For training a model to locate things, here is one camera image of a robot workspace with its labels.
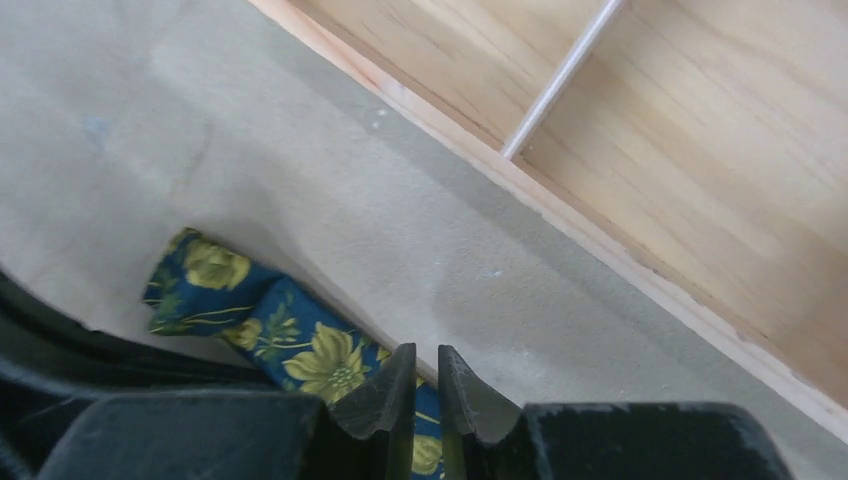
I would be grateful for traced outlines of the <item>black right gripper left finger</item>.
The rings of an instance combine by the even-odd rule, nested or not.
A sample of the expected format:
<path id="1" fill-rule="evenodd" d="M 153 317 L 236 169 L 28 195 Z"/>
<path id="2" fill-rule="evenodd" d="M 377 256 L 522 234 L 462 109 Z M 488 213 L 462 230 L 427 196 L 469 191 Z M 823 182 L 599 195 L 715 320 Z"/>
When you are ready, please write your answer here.
<path id="1" fill-rule="evenodd" d="M 42 479 L 406 479 L 416 347 L 334 405 L 271 390 L 112 396 L 70 425 Z"/>

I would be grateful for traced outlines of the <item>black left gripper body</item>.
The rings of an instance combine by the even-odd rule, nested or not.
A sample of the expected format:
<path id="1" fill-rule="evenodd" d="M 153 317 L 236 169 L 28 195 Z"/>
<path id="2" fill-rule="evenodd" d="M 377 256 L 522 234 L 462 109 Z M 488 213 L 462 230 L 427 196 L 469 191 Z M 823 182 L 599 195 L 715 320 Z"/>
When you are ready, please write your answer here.
<path id="1" fill-rule="evenodd" d="M 86 329 L 1 277 L 1 476 L 33 479 L 77 416 L 113 394 L 267 386 L 258 370 Z"/>

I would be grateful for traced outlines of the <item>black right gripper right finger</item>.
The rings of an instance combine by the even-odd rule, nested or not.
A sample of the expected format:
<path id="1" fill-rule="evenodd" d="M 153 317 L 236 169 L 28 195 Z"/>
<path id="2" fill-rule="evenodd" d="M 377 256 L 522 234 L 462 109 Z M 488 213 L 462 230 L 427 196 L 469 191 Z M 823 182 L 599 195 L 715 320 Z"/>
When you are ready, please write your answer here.
<path id="1" fill-rule="evenodd" d="M 762 425 L 720 402 L 528 403 L 438 349 L 448 479 L 790 479 Z"/>

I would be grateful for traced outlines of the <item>blue floral tie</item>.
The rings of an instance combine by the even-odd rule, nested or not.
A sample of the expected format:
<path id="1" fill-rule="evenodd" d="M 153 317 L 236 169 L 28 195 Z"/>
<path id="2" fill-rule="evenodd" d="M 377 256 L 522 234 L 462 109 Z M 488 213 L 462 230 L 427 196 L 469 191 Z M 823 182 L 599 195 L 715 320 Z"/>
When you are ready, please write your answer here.
<path id="1" fill-rule="evenodd" d="M 186 228 L 143 296 L 150 331 L 216 337 L 306 411 L 286 438 L 294 479 L 442 479 L 436 391 L 413 373 L 415 349 L 389 350 L 292 277 Z"/>

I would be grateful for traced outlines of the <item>wooden compartment tray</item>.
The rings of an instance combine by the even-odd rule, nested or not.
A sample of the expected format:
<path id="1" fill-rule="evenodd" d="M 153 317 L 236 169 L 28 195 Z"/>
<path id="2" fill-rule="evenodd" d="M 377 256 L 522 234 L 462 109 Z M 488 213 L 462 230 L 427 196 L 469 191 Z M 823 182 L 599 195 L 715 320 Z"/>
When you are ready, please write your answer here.
<path id="1" fill-rule="evenodd" d="M 260 1 L 839 439 L 843 1 Z"/>

